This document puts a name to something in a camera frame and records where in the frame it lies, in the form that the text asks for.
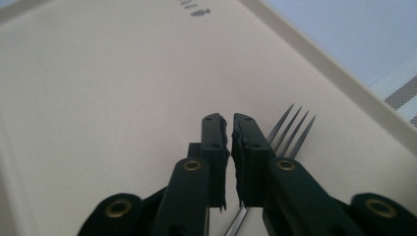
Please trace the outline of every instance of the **metal fork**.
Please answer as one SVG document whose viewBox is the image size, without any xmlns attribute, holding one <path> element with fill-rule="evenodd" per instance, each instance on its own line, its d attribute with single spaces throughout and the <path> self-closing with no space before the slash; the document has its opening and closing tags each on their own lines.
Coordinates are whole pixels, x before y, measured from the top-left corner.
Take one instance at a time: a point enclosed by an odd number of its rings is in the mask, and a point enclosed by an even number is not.
<svg viewBox="0 0 417 236">
<path fill-rule="evenodd" d="M 281 129 L 282 125 L 284 124 L 286 118 L 288 117 L 291 109 L 294 107 L 294 104 L 292 104 L 284 113 L 284 115 L 279 119 L 278 123 L 273 127 L 273 129 L 270 131 L 269 135 L 267 136 L 267 142 L 271 144 L 273 151 L 275 152 L 275 155 L 277 157 L 288 157 L 288 158 L 295 158 L 298 151 L 301 148 L 301 145 L 303 145 L 304 140 L 307 138 L 307 135 L 309 134 L 310 129 L 313 126 L 314 121 L 316 120 L 316 115 L 313 116 L 313 118 L 310 120 L 307 127 L 304 129 L 303 133 L 298 138 L 297 142 L 293 146 L 292 150 L 288 153 L 288 148 L 290 147 L 292 141 L 294 140 L 297 132 L 300 130 L 301 125 L 303 124 L 304 120 L 306 119 L 307 115 L 309 114 L 309 111 L 307 111 L 303 118 L 299 121 L 298 125 L 294 128 L 291 135 L 286 140 L 285 144 L 282 145 L 282 142 L 284 141 L 284 138 L 286 137 L 288 131 L 290 130 L 291 126 L 293 125 L 295 119 L 297 118 L 298 114 L 301 111 L 301 107 L 298 108 L 294 116 L 291 118 L 281 135 L 278 137 L 276 142 L 273 141 L 273 139 L 278 134 L 279 130 Z M 243 220 L 245 219 L 247 213 L 249 212 L 249 208 L 245 208 L 242 206 L 239 211 L 237 212 L 235 218 L 233 219 L 233 222 L 230 224 L 229 229 L 227 230 L 225 236 L 235 236 L 240 226 L 243 223 Z"/>
</svg>

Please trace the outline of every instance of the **white tray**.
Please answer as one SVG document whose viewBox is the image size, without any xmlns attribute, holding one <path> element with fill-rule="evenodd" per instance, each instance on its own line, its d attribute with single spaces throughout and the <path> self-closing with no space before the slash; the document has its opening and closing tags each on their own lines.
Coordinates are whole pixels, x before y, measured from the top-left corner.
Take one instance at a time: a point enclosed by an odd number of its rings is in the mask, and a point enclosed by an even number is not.
<svg viewBox="0 0 417 236">
<path fill-rule="evenodd" d="M 244 113 L 266 133 L 293 102 L 318 116 L 297 159 L 332 196 L 373 192 L 417 213 L 410 125 L 260 2 L 196 2 L 210 13 L 57 0 L 0 18 L 1 235 L 75 235 L 110 195 L 164 187 L 204 116 L 222 114 L 231 135 Z M 210 235 L 238 208 L 233 165 Z M 255 233 L 259 210 L 242 228 Z"/>
</svg>

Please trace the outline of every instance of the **fork tine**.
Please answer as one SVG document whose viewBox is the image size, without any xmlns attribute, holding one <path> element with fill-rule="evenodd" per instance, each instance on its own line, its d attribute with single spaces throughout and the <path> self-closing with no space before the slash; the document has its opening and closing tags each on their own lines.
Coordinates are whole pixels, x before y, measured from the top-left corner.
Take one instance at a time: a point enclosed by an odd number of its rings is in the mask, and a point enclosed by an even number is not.
<svg viewBox="0 0 417 236">
<path fill-rule="evenodd" d="M 292 123 L 294 123 L 295 118 L 297 118 L 298 113 L 300 113 L 301 107 L 298 108 L 297 113 L 295 113 L 295 115 L 292 117 L 291 121 L 289 122 L 289 124 L 287 125 L 287 127 L 285 127 L 284 132 L 282 132 L 281 136 L 279 136 L 278 138 L 278 142 L 276 143 L 276 145 L 273 147 L 273 151 L 276 152 L 279 148 L 279 146 L 281 145 L 282 141 L 284 140 L 284 137 L 286 136 L 286 134 L 288 133 L 289 128 L 291 128 Z"/>
<path fill-rule="evenodd" d="M 276 156 L 282 157 L 282 156 L 285 155 L 285 153 L 287 152 L 289 146 L 292 143 L 292 140 L 294 140 L 295 135 L 297 134 L 298 130 L 300 129 L 301 125 L 303 124 L 303 122 L 306 119 L 306 117 L 307 117 L 308 114 L 309 114 L 309 111 L 307 111 L 306 114 L 303 116 L 303 118 L 301 119 L 301 121 L 298 123 L 297 127 L 294 129 L 294 131 L 291 133 L 291 135 L 288 138 L 288 140 L 285 142 L 285 145 L 284 145 L 284 148 L 282 149 L 282 151 L 280 153 L 278 153 Z"/>
<path fill-rule="evenodd" d="M 288 158 L 291 158 L 291 159 L 294 159 L 295 158 L 295 156 L 297 155 L 298 151 L 301 148 L 301 145 L 303 145 L 304 140 L 306 140 L 307 135 L 309 134 L 310 129 L 312 128 L 313 123 L 314 123 L 315 120 L 316 120 L 316 115 L 313 116 L 312 120 L 310 121 L 310 123 L 307 125 L 306 129 L 301 134 L 301 136 L 298 139 L 297 143 L 295 144 L 294 148 L 289 153 Z"/>
<path fill-rule="evenodd" d="M 278 133 L 279 129 L 281 128 L 282 124 L 284 123 L 286 117 L 288 116 L 289 112 L 291 111 L 294 104 L 292 104 L 284 113 L 284 115 L 279 119 L 278 123 L 273 127 L 273 129 L 270 131 L 269 135 L 267 136 L 267 142 L 272 143 L 273 138 L 275 138 L 276 134 Z"/>
</svg>

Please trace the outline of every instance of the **brass screw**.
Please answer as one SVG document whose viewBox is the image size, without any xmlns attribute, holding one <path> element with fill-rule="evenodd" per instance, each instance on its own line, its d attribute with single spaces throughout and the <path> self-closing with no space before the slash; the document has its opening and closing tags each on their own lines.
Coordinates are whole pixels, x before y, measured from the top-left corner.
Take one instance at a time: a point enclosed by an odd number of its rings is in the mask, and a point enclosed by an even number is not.
<svg viewBox="0 0 417 236">
<path fill-rule="evenodd" d="M 202 168 L 202 164 L 197 160 L 189 160 L 184 163 L 184 169 L 194 171 Z"/>
<path fill-rule="evenodd" d="M 110 218 L 118 218 L 127 214 L 132 209 L 132 204 L 127 199 L 118 199 L 105 209 L 105 215 Z"/>
<path fill-rule="evenodd" d="M 373 213 L 385 217 L 396 217 L 396 210 L 389 204 L 378 199 L 368 199 L 365 202 L 366 207 Z"/>
<path fill-rule="evenodd" d="M 280 160 L 276 163 L 276 166 L 283 170 L 293 170 L 295 169 L 295 164 L 292 163 L 292 161 L 289 160 Z"/>
</svg>

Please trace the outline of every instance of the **striped fabric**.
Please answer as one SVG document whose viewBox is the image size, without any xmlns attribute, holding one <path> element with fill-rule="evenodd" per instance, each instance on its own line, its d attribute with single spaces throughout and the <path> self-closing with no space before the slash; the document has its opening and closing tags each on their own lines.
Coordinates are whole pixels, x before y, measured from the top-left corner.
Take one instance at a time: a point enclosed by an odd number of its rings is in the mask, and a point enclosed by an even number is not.
<svg viewBox="0 0 417 236">
<path fill-rule="evenodd" d="M 417 53 L 370 89 L 417 127 Z"/>
</svg>

